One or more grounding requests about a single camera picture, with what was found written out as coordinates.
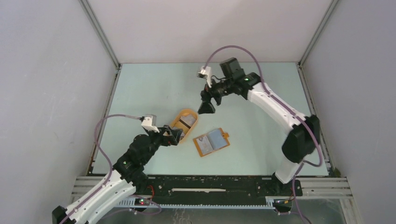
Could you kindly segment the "silver VIP card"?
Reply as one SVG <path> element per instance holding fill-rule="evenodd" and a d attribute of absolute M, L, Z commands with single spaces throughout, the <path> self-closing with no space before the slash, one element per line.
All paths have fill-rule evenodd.
<path fill-rule="evenodd" d="M 184 122 L 187 126 L 192 126 L 195 124 L 197 119 L 192 114 L 189 114 L 186 116 L 181 116 L 180 120 Z"/>
<path fill-rule="evenodd" d="M 202 155 L 209 154 L 210 152 L 213 151 L 213 147 L 210 143 L 210 140 L 206 135 L 197 138 L 197 144 Z"/>

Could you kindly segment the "beige oval plastic tray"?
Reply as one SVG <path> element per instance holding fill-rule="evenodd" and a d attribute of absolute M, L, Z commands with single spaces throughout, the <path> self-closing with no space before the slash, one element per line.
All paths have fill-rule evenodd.
<path fill-rule="evenodd" d="M 175 119 L 170 123 L 171 129 L 181 129 L 182 135 L 179 144 L 187 140 L 196 124 L 198 123 L 198 114 L 192 109 L 182 109 Z"/>

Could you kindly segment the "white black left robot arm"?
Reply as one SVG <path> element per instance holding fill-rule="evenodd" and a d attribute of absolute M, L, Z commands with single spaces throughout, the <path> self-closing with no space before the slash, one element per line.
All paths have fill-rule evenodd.
<path fill-rule="evenodd" d="M 52 211 L 54 224 L 95 224 L 117 203 L 133 194 L 143 194 L 148 188 L 145 165 L 159 147 L 176 146 L 182 129 L 168 125 L 158 131 L 137 135 L 128 150 L 113 164 L 105 177 L 85 195 L 66 208 Z"/>

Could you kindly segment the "orange leather card holder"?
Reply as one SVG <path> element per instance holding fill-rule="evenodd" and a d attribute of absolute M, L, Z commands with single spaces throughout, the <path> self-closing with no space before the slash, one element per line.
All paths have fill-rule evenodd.
<path fill-rule="evenodd" d="M 202 153 L 199 150 L 198 144 L 197 144 L 197 138 L 205 136 L 205 135 L 209 138 L 210 143 L 213 147 L 213 151 L 210 152 L 209 154 L 212 154 L 212 153 L 217 152 L 225 147 L 230 146 L 230 142 L 228 140 L 229 134 L 224 132 L 222 128 L 214 129 L 210 132 L 202 134 L 202 135 L 193 139 L 193 143 L 194 143 L 200 157 L 209 155 L 209 154 L 202 155 Z"/>

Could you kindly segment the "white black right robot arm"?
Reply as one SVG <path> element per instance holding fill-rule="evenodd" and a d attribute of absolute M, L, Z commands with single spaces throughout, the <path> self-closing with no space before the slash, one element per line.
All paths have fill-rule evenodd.
<path fill-rule="evenodd" d="M 246 74 L 234 57 L 220 63 L 224 78 L 215 81 L 211 67 L 202 66 L 197 73 L 199 78 L 206 80 L 201 91 L 199 114 L 213 114 L 222 98 L 230 94 L 242 96 L 266 112 L 286 133 L 282 145 L 283 161 L 274 173 L 272 190 L 277 195 L 284 195 L 290 189 L 290 182 L 306 163 L 306 156 L 320 148 L 320 122 L 316 115 L 306 116 L 295 110 L 276 95 L 255 72 Z"/>

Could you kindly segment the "gold card with black stripe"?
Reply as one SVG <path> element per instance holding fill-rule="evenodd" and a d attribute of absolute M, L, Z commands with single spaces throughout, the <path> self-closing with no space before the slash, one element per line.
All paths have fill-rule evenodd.
<path fill-rule="evenodd" d="M 174 127 L 178 128 L 178 129 L 182 129 L 183 133 L 185 135 L 187 135 L 191 129 L 191 126 L 187 126 L 184 122 L 182 122 L 181 120 L 178 120 L 175 124 Z"/>

